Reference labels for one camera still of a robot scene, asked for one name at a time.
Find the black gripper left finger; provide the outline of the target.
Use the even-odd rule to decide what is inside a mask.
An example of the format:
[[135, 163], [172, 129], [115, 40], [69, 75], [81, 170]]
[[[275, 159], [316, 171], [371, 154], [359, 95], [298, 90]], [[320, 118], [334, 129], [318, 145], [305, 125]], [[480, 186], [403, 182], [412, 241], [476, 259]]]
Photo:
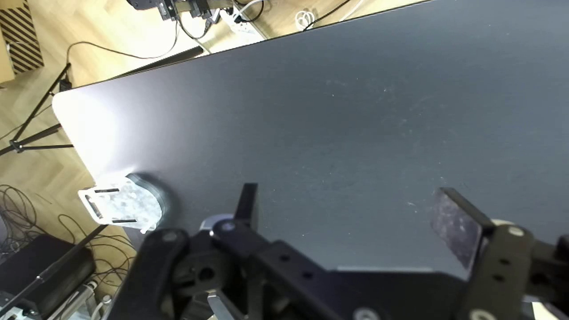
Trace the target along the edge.
[[238, 223], [243, 223], [247, 227], [256, 225], [256, 195], [257, 195], [257, 186], [256, 184], [245, 184], [241, 187], [238, 205], [234, 211], [234, 219]]

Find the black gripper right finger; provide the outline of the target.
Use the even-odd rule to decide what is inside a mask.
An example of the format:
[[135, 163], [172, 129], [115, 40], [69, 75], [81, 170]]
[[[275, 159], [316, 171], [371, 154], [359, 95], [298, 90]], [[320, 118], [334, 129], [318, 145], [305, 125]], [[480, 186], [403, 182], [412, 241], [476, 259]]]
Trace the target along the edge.
[[433, 196], [430, 228], [465, 275], [471, 275], [494, 223], [453, 187]]

